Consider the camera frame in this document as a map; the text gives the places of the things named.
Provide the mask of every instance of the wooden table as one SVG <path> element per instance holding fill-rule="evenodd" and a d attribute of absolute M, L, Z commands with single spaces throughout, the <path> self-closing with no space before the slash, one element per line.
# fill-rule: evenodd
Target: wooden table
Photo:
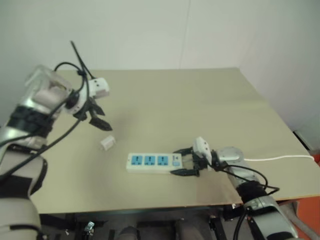
<path fill-rule="evenodd" d="M 77 87 L 74 71 L 59 72 Z M 73 213 L 239 203 L 223 172 L 200 177 L 127 173 L 130 152 L 171 153 L 202 136 L 212 149 L 240 148 L 246 158 L 307 155 L 285 123 L 238 69 L 94 71 L 110 86 L 99 99 L 114 131 L 82 122 L 48 150 L 48 173 L 32 199 L 40 213 Z M 49 141 L 75 118 L 62 114 Z M 112 134 L 116 145 L 101 150 Z M 249 162 L 280 187 L 277 200 L 320 193 L 319 168 L 308 158 Z"/>

